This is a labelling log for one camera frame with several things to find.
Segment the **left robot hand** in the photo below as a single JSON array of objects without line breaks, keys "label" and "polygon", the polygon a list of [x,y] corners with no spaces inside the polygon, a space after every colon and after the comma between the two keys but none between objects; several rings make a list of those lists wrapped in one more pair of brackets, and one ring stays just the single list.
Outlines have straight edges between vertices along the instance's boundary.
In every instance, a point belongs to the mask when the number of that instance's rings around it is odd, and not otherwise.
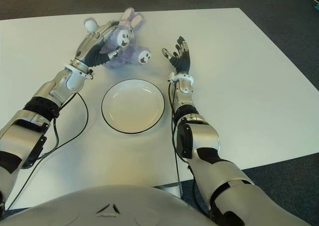
[{"label": "left robot hand", "polygon": [[119,21],[110,21],[89,32],[78,46],[75,59],[87,67],[94,67],[116,58],[119,55],[119,46],[107,53],[100,51],[118,25]]}]

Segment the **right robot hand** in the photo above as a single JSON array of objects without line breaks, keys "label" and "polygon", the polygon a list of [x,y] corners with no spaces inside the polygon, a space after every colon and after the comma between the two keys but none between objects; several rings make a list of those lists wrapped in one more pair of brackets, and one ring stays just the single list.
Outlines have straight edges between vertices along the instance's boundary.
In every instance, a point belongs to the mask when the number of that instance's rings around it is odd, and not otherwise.
[{"label": "right robot hand", "polygon": [[190,54],[189,47],[185,39],[180,36],[177,39],[177,44],[175,45],[177,52],[169,52],[166,48],[163,48],[162,54],[171,63],[171,65],[176,69],[177,74],[189,74],[190,70]]}]

